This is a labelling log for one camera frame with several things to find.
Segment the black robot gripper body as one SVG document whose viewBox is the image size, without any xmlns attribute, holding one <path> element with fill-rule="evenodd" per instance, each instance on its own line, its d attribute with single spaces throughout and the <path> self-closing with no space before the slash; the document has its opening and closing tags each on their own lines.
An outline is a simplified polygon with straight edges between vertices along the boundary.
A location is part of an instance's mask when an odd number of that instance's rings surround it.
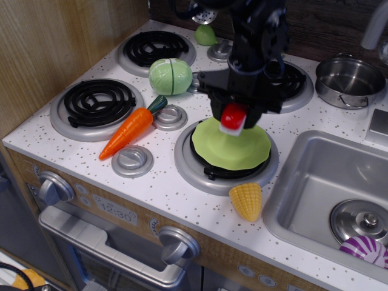
<svg viewBox="0 0 388 291">
<path fill-rule="evenodd" d="M 284 93 L 272 85 L 272 79 L 265 74 L 242 75 L 231 69 L 207 71 L 204 78 L 207 94 L 230 96 L 231 103 L 260 105 L 266 112 L 279 113 L 284 101 Z"/>
</svg>

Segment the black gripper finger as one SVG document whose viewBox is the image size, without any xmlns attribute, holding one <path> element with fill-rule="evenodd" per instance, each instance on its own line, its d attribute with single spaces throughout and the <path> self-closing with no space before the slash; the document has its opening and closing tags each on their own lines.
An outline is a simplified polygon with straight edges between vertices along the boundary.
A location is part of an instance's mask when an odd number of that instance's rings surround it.
<svg viewBox="0 0 388 291">
<path fill-rule="evenodd" d="M 264 106 L 260 105 L 249 105 L 246 110 L 246 119 L 244 122 L 243 129 L 251 129 L 256 125 L 261 115 L 265 113 L 267 110 Z"/>
<path fill-rule="evenodd" d="M 232 100 L 230 99 L 230 96 L 223 96 L 223 95 L 212 95 L 210 97 L 210 106 L 212 109 L 212 115 L 213 117 L 220 121 L 222 118 L 223 111 L 227 104 L 231 103 Z"/>
</svg>

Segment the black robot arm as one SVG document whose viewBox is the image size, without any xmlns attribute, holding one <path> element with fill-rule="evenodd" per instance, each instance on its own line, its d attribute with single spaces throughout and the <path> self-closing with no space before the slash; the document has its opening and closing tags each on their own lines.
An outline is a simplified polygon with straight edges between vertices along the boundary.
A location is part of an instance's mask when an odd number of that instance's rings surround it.
<svg viewBox="0 0 388 291">
<path fill-rule="evenodd" d="M 238 136 L 251 129 L 263 113 L 281 111 L 286 94 L 274 83 L 284 73 L 282 53 L 289 46 L 284 1 L 197 1 L 196 7 L 174 14 L 191 18 L 203 10 L 226 11 L 232 18 L 234 40 L 228 68 L 198 75 L 199 91 L 210 98 L 221 132 Z"/>
</svg>

